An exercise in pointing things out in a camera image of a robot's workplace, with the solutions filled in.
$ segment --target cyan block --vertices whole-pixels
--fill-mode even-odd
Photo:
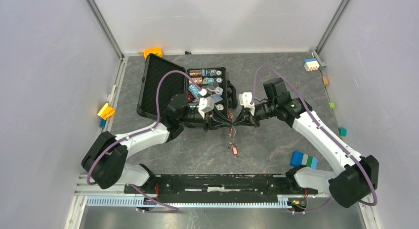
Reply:
[[[346,137],[346,128],[339,127],[338,130],[341,137]]]

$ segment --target gray marble surface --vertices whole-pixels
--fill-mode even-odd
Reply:
[[[186,69],[225,67],[237,94],[252,91],[253,75],[259,66],[272,66],[297,86],[322,121],[337,133],[320,73],[306,72],[302,65],[305,59],[311,58],[308,53],[170,55],[164,58]],[[153,123],[153,120],[136,113],[144,64],[142,56],[129,57],[127,61],[111,129],[113,134],[131,132]],[[276,77],[267,70],[260,73],[257,97],[266,97],[262,83]],[[236,130],[238,157],[227,149],[227,128],[208,133],[200,129],[185,129],[177,139],[152,146],[133,155],[127,162],[143,163],[156,174],[284,173],[291,168],[292,153],[299,150],[319,159],[317,169],[331,169],[308,140],[276,118],[261,121],[261,127],[257,129],[238,126]]]

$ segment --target blue block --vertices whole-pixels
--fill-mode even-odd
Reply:
[[[304,158],[304,155],[306,155],[306,154],[304,154],[302,152],[299,152],[299,151],[294,151],[293,155],[291,156],[290,166],[296,167],[296,166],[302,165],[302,160]],[[316,157],[313,157],[313,160],[311,161],[310,168],[312,168],[312,169],[317,168],[317,158]]]
[[[292,167],[296,167],[301,165],[302,163],[302,158],[304,157],[304,154],[299,152],[299,151],[294,151],[293,155],[291,156],[291,163],[290,165]]]
[[[312,62],[312,61],[317,61],[317,59],[316,58],[306,59],[306,60],[304,60],[303,65],[305,65],[307,62]]]
[[[313,161],[311,162],[310,168],[316,169],[317,168],[317,158],[313,157]]]
[[[105,125],[106,125],[106,120],[104,120],[104,119],[100,120],[99,127],[101,127],[102,129],[104,129],[105,128]]]
[[[346,128],[340,127],[338,130],[341,137],[346,137]]]

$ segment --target orange block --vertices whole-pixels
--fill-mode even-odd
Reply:
[[[329,85],[329,79],[327,77],[323,77],[323,85],[325,85],[325,87]]]
[[[109,117],[115,114],[115,110],[109,106],[108,103],[105,103],[102,108],[100,108],[97,116],[101,117],[104,120],[107,120]]]
[[[161,47],[154,47],[154,48],[149,48],[149,49],[145,49],[143,51],[144,53],[144,58],[147,58],[147,56],[151,53],[159,56],[159,57],[163,57],[163,52],[162,52],[162,48]]]

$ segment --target yellow block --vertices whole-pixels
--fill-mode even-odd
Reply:
[[[159,57],[163,57],[163,53],[162,53],[162,48],[161,47],[154,47],[154,48],[149,48],[149,49],[145,49],[144,50],[144,58],[147,58],[147,56],[149,54],[155,54]]]
[[[108,103],[105,103],[102,108],[100,108],[97,116],[101,117],[104,120],[107,120],[109,117],[115,114],[115,110],[109,106]]]

